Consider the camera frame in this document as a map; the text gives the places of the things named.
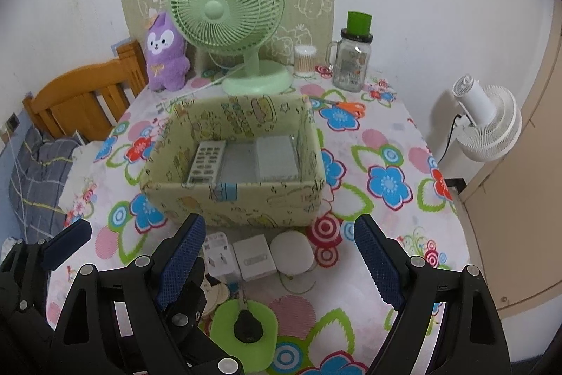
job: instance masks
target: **green desk fan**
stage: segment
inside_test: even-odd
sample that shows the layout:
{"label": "green desk fan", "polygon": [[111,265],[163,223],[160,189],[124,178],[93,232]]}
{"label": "green desk fan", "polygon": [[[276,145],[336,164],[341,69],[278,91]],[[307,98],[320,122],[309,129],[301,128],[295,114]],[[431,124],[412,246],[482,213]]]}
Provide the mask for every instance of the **green desk fan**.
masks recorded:
{"label": "green desk fan", "polygon": [[290,87],[289,70],[257,54],[284,8],[285,0],[170,0],[174,24],[191,44],[216,55],[244,55],[243,67],[223,81],[230,95],[278,94]]}

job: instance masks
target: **stuffed animal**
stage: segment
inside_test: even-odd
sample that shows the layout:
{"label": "stuffed animal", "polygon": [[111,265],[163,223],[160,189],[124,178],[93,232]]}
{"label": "stuffed animal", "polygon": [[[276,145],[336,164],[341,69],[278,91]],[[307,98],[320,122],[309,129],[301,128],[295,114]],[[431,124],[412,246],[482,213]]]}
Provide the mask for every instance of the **stuffed animal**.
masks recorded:
{"label": "stuffed animal", "polygon": [[146,45],[148,87],[152,91],[183,88],[189,71],[189,59],[185,57],[187,43],[166,12],[159,13],[148,29]]}

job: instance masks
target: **green coaster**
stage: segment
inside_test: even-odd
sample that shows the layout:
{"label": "green coaster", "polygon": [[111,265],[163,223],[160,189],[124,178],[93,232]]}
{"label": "green coaster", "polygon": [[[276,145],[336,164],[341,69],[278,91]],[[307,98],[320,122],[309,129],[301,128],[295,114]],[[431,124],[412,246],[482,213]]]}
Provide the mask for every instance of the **green coaster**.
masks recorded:
{"label": "green coaster", "polygon": [[217,308],[211,325],[211,340],[231,356],[237,357],[246,373],[268,368],[273,362],[277,346],[277,317],[273,311],[259,302],[248,301],[248,310],[263,326],[263,337],[256,343],[242,343],[234,336],[234,323],[240,307],[236,299]]}

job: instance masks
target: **fabric storage box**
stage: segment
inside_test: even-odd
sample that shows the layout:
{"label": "fabric storage box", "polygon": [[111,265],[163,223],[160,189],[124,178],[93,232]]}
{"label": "fabric storage box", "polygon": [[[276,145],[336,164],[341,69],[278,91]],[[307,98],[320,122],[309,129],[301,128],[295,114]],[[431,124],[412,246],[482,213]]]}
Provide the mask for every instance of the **fabric storage box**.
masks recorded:
{"label": "fabric storage box", "polygon": [[[295,139],[299,181],[188,184],[202,140]],[[140,188],[168,218],[192,213],[209,225],[306,226],[315,219],[324,164],[308,97],[297,94],[219,97],[176,104],[141,174]]]}

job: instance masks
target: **metal bolt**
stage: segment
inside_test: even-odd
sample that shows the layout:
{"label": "metal bolt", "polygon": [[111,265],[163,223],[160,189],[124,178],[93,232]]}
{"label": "metal bolt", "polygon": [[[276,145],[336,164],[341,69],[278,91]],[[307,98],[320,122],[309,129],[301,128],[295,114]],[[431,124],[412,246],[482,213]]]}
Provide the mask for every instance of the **metal bolt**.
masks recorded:
{"label": "metal bolt", "polygon": [[176,327],[184,327],[187,323],[189,323],[189,319],[183,313],[172,316],[172,324]]}
{"label": "metal bolt", "polygon": [[150,258],[148,256],[139,256],[135,259],[135,265],[137,267],[146,267],[150,264]]}
{"label": "metal bolt", "polygon": [[92,267],[91,264],[86,264],[83,265],[82,268],[80,269],[80,274],[81,275],[89,275],[94,271],[94,267]]}
{"label": "metal bolt", "polygon": [[477,277],[480,275],[480,269],[478,267],[476,267],[475,265],[470,264],[469,266],[467,266],[466,271],[472,275],[473,277]]}
{"label": "metal bolt", "polygon": [[414,267],[423,267],[425,265],[425,260],[421,256],[413,256],[410,259],[410,263]]}
{"label": "metal bolt", "polygon": [[218,361],[218,370],[230,375],[238,371],[238,363],[231,357],[224,357]]}

